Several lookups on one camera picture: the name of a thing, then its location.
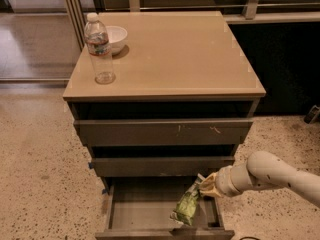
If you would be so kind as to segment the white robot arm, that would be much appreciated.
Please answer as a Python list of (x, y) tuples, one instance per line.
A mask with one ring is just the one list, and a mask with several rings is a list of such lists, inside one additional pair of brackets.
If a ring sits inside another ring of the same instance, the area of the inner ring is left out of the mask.
[(267, 151), (257, 151), (239, 165), (222, 167), (199, 186), (200, 193), (210, 197), (277, 188), (287, 188), (320, 207), (320, 177), (298, 170)]

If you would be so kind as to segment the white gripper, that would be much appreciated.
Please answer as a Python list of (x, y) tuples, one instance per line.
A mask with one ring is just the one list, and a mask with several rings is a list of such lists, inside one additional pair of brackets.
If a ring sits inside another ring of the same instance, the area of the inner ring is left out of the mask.
[(206, 177), (199, 186), (201, 195), (209, 197), (221, 197), (222, 194), (228, 197), (240, 195), (231, 180), (231, 169), (232, 166), (229, 165)]

